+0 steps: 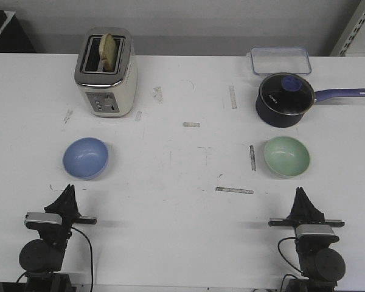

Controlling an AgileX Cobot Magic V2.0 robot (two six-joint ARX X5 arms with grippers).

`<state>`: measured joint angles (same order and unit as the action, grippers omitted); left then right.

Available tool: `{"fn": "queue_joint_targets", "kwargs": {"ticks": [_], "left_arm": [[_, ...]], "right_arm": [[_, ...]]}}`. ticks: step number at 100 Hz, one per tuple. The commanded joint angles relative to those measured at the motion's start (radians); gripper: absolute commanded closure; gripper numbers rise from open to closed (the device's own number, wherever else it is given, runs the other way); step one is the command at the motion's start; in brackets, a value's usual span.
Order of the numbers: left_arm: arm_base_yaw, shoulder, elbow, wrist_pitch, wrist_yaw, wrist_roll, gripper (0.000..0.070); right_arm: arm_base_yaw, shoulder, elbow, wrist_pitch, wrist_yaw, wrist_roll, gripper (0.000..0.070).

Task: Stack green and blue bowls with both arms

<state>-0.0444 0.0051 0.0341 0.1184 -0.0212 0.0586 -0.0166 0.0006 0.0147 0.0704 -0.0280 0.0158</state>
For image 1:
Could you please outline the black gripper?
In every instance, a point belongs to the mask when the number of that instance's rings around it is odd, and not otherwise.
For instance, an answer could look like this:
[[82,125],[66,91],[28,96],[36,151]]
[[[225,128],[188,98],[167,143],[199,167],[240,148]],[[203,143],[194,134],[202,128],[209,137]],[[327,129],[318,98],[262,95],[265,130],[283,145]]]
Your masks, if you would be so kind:
[[49,227],[38,231],[40,239],[43,239],[50,246],[66,246],[71,237],[71,227],[73,224],[96,224],[97,218],[81,215],[75,198],[74,185],[68,184],[61,195],[50,205],[44,208],[46,213],[59,214],[62,225]]
[[[309,200],[307,194],[302,187],[296,188],[294,203],[290,214],[287,218],[270,218],[268,226],[270,227],[285,227],[293,228],[295,230],[302,224],[326,224],[333,228],[344,227],[342,220],[325,220],[324,213],[317,210],[312,202]],[[334,237],[319,237],[319,236],[305,236],[297,238],[298,243],[318,242],[318,243],[336,243],[339,242],[339,237],[335,234]]]

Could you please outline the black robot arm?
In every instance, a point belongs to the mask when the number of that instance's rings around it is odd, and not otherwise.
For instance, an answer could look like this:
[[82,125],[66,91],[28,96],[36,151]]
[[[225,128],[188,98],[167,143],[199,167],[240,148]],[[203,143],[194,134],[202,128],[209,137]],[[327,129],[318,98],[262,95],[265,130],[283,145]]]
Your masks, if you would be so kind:
[[27,277],[24,291],[76,291],[71,284],[70,276],[61,273],[61,267],[68,241],[76,231],[89,245],[91,284],[94,287],[94,261],[92,244],[89,237],[74,224],[96,224],[96,217],[84,217],[78,211],[75,197],[75,186],[69,184],[61,195],[44,212],[28,212],[24,225],[35,230],[39,239],[28,242],[19,254],[19,264]]
[[[302,187],[296,188],[294,203],[286,218],[272,218],[271,227],[293,228],[294,236],[278,241],[277,251],[281,258],[300,275],[285,274],[280,291],[334,291],[346,273],[342,255],[330,248],[339,242],[333,228],[345,225],[342,220],[329,220],[324,213],[315,208]],[[281,244],[294,241],[299,259],[299,267],[292,264],[283,254]]]

